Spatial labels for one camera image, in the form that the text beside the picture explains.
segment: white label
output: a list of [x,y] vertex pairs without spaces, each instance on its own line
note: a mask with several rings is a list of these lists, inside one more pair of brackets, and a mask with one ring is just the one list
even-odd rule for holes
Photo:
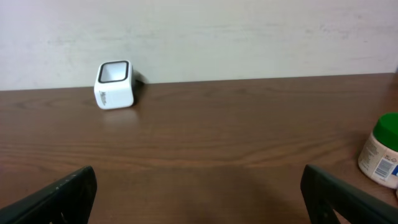
[[387,159],[382,158],[379,162],[379,165],[377,165],[377,168],[374,171],[374,174],[378,175],[383,180],[387,180],[387,178],[390,176],[393,168],[395,168],[393,162],[390,162]]

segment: white cube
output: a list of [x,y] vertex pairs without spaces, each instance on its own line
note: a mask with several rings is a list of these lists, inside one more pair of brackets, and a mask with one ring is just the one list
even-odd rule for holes
[[106,62],[99,66],[94,84],[97,105],[104,110],[131,106],[134,79],[132,65],[127,60]]

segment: wooden table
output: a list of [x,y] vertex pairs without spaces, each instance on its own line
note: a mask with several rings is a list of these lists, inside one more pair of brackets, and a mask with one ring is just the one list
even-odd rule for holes
[[0,92],[0,207],[84,166],[90,223],[309,223],[305,164],[397,206],[360,173],[395,74],[147,85],[103,111],[92,88]]

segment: label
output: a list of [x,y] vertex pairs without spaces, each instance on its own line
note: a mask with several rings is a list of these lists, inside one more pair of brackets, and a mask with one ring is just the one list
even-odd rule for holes
[[371,135],[358,158],[358,165],[372,180],[396,189],[398,188],[397,160],[398,152],[387,148]]
[[392,174],[392,170],[395,167],[396,166],[393,162],[390,162],[387,159],[383,158],[380,160],[379,165],[377,165],[374,174],[378,175],[383,180],[387,180],[387,178]]

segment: white wall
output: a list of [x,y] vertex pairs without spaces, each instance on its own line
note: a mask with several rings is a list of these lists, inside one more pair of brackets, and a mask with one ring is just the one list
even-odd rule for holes
[[0,0],[0,90],[117,59],[152,83],[394,72],[398,1]]

